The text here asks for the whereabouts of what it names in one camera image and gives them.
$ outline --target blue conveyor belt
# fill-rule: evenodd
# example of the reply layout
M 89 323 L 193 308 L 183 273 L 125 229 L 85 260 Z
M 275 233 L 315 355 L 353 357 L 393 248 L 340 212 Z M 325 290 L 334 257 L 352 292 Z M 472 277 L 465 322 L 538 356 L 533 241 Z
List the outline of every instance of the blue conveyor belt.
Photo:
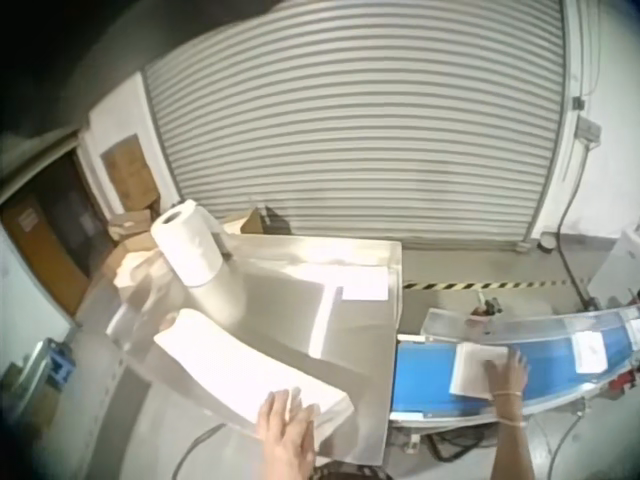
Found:
M 620 369 L 632 353 L 624 325 L 602 331 L 608 369 L 598 375 L 576 373 L 569 337 L 513 343 L 526 357 L 531 371 L 525 401 L 542 400 L 570 392 L 588 381 L 598 381 Z M 487 406 L 485 400 L 449 393 L 456 355 L 453 343 L 402 343 L 396 358 L 393 412 L 420 412 L 435 416 L 474 415 Z

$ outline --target roll-up door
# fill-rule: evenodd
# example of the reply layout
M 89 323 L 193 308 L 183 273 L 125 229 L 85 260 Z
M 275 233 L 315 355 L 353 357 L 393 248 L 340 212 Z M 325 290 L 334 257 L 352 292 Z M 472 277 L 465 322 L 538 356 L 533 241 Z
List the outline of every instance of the roll-up door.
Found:
M 182 195 L 296 234 L 517 242 L 554 155 L 559 0 L 296 1 L 146 71 Z

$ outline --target paper towel roll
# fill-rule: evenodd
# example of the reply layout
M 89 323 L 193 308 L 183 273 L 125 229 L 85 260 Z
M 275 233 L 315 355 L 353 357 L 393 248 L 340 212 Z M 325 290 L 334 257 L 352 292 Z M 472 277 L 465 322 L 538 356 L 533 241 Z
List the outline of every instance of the paper towel roll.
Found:
M 203 217 L 193 200 L 164 213 L 151 226 L 151 235 L 187 287 L 209 282 L 224 263 L 211 230 L 216 220 Z

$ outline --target metal work surface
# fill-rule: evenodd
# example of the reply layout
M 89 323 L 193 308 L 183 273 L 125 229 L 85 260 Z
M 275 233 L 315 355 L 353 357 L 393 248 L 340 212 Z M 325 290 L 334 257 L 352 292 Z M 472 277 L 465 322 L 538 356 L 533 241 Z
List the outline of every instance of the metal work surface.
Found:
M 403 426 L 441 427 L 483 423 L 494 419 L 489 402 L 449 393 L 461 340 L 508 344 L 527 357 L 531 372 L 524 391 L 525 413 L 544 411 L 588 396 L 603 383 L 629 368 L 632 342 L 625 322 L 640 317 L 636 307 L 518 322 L 479 323 L 463 316 L 430 312 L 422 342 L 405 342 L 398 348 L 392 420 Z M 576 373 L 571 336 L 580 331 L 600 331 L 607 368 L 599 374 Z
M 347 392 L 356 413 L 323 442 L 320 454 L 380 464 L 401 311 L 400 244 L 242 235 L 232 236 L 228 247 L 232 258 L 227 267 L 242 279 L 246 308 L 240 320 L 218 323 L 256 350 Z M 372 274 L 380 272 L 385 299 L 365 300 Z M 164 382 L 228 423 L 252 429 L 153 342 L 180 308 L 214 311 L 207 298 L 206 289 L 187 290 L 172 273 L 161 286 L 143 281 L 106 332 L 150 379 Z

